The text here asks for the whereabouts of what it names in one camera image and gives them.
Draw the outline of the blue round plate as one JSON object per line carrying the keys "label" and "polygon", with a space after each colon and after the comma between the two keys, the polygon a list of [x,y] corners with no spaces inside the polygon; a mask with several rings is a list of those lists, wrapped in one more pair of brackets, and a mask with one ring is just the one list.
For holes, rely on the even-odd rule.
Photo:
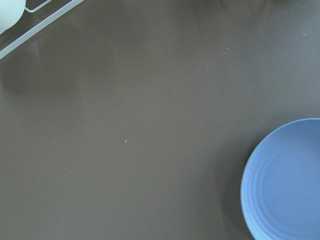
{"label": "blue round plate", "polygon": [[320,237],[320,120],[305,118],[269,133],[253,150],[240,185],[255,240]]}

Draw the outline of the pale green cup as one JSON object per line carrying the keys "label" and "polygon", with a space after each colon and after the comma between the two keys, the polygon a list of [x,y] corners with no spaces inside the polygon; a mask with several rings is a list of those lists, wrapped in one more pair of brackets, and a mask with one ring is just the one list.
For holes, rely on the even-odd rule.
{"label": "pale green cup", "polygon": [[13,27],[22,17],[26,0],[0,0],[0,33]]}

